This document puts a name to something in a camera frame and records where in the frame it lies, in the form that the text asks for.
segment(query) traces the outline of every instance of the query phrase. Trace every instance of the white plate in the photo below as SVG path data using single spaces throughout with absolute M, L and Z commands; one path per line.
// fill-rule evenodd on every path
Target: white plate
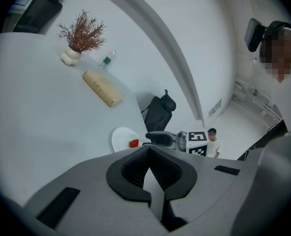
M 140 138 L 137 133 L 129 128 L 120 127 L 114 130 L 112 134 L 112 146 L 114 152 L 125 150 L 130 148 L 129 142 L 138 139 L 139 146 L 142 146 L 142 143 L 149 143 L 150 140 L 147 138 Z

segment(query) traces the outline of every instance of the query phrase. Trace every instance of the vase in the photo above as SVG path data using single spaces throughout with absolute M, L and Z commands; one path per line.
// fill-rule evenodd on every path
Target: vase
M 69 46 L 67 46 L 67 48 L 64 50 L 64 52 L 61 54 L 61 60 L 66 65 L 78 64 L 81 57 L 82 57 L 81 53 L 75 52 Z

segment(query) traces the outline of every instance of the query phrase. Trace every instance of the air vent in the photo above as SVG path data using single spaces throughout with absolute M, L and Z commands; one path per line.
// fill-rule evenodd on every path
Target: air vent
M 222 99 L 209 111 L 209 117 L 211 117 L 220 107 L 222 104 Z

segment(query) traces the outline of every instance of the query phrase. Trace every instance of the vr headset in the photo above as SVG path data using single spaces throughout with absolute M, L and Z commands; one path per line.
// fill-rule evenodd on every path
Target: vr headset
M 248 50 L 252 53 L 255 52 L 260 42 L 278 35 L 279 31 L 284 29 L 291 30 L 291 24 L 273 21 L 268 27 L 265 27 L 257 19 L 251 18 L 244 37 Z

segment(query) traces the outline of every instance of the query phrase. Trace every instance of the dried plant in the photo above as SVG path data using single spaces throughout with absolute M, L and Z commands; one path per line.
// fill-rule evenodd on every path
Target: dried plant
M 101 24 L 96 23 L 96 18 L 88 16 L 88 12 L 82 10 L 76 18 L 76 23 L 70 24 L 69 27 L 58 24 L 61 28 L 58 34 L 59 38 L 65 37 L 69 47 L 75 52 L 88 52 L 92 49 L 98 50 L 105 43 L 102 38 L 104 32 L 103 21 Z

